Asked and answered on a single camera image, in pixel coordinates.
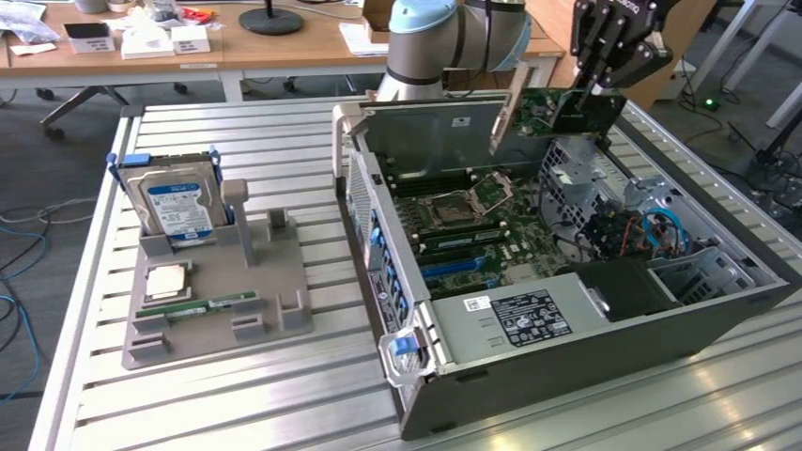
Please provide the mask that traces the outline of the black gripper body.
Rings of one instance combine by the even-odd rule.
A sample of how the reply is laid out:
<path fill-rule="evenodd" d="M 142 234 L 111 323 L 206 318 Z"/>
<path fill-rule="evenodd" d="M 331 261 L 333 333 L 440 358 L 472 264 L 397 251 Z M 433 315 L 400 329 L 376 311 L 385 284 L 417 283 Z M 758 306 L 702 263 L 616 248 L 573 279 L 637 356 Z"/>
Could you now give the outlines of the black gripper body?
<path fill-rule="evenodd" d="M 630 44 L 662 32 L 669 12 L 678 0 L 614 0 L 609 1 L 613 24 L 620 28 L 617 41 Z"/>

